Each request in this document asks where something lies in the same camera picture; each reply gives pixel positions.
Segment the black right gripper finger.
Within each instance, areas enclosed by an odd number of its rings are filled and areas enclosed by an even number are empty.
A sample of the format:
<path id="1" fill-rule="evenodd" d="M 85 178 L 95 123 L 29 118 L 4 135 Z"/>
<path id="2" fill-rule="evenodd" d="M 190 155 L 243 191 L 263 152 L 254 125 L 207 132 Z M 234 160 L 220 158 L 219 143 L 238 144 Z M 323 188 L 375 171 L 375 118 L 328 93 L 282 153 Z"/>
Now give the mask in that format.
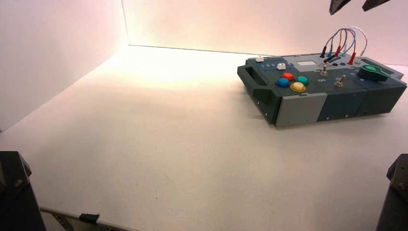
<path id="1" fill-rule="evenodd" d="M 329 14 L 334 15 L 339 10 L 341 10 L 346 4 L 351 0 L 330 0 Z"/>
<path id="2" fill-rule="evenodd" d="M 390 0 L 365 0 L 365 2 L 362 5 L 362 9 L 364 12 L 367 12 L 389 1 Z"/>

